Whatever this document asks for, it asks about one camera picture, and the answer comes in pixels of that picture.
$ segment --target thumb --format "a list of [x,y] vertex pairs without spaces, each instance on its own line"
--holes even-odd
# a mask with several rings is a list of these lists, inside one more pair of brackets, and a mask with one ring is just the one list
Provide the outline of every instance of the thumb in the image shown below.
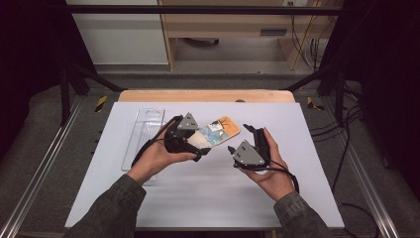
[[187,152],[171,154],[171,160],[173,163],[189,161],[196,157],[197,155]]

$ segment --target gray sleeve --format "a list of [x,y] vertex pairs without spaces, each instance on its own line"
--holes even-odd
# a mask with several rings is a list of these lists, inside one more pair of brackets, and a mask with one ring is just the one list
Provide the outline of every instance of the gray sleeve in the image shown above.
[[138,183],[127,175],[121,176],[64,237],[133,237],[145,196],[146,191]]
[[274,205],[284,237],[333,237],[325,222],[296,191]]

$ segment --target aluminum rail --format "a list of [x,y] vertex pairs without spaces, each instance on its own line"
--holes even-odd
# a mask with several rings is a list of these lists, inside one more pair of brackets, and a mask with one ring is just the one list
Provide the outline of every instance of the aluminum rail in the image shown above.
[[[332,98],[322,97],[323,104],[326,106],[326,110],[330,114],[330,117],[335,118],[334,116],[334,106]],[[340,133],[340,138],[343,143],[343,146],[346,145],[348,135],[346,131]],[[379,228],[382,236],[385,238],[398,238],[398,232],[386,211],[385,206],[383,205],[382,200],[380,199],[379,194],[374,188],[372,181],[370,180],[368,173],[366,172],[364,166],[362,165],[361,160],[359,160],[358,154],[355,151],[355,148],[349,142],[349,147],[347,151],[349,158],[350,166],[353,173],[355,174],[356,180],[358,181],[359,186],[361,187],[362,193],[367,200],[367,205],[370,208],[370,211],[376,221],[377,227]]]
[[33,204],[38,191],[41,189],[44,180],[49,173],[49,170],[55,160],[59,149],[62,146],[78,112],[80,106],[84,100],[84,96],[77,95],[75,101],[73,102],[71,108],[71,114],[67,123],[61,126],[57,133],[55,134],[52,143],[47,150],[46,154],[44,155],[43,160],[41,161],[40,165],[38,166],[37,171],[35,172],[34,176],[32,177],[31,182],[29,183],[28,187],[26,188],[24,194],[22,195],[19,203],[16,205],[15,210],[13,211],[12,215],[9,217],[5,225],[0,231],[1,238],[13,238],[19,231],[19,228],[22,225],[31,205]]
[[223,15],[316,15],[355,14],[362,9],[342,7],[264,7],[195,5],[47,5],[47,10],[77,14],[223,14]]

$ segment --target white table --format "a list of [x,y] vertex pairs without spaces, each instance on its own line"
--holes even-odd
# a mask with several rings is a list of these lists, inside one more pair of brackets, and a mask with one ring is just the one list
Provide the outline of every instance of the white table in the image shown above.
[[[163,108],[166,120],[191,112],[198,125],[229,115],[237,124],[267,127],[290,171],[297,176],[303,198],[330,228],[343,219],[328,186],[300,105],[297,103],[116,102],[103,131],[65,227],[71,227],[94,200],[124,172],[121,165],[140,108]],[[213,148],[198,163],[172,165],[157,176],[140,209],[137,227],[153,230],[250,230],[280,227],[272,201],[255,183],[233,168],[227,146],[242,140],[242,132]]]

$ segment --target transparent tray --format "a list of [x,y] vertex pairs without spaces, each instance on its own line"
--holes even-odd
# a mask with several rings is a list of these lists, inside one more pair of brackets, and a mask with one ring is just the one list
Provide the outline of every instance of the transparent tray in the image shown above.
[[[136,122],[133,127],[133,132],[130,137],[123,165],[121,167],[123,171],[127,172],[130,170],[133,159],[139,152],[140,148],[158,132],[163,124],[165,124],[164,109],[139,109],[136,115]],[[150,181],[156,179],[158,179],[158,176],[152,177]]]

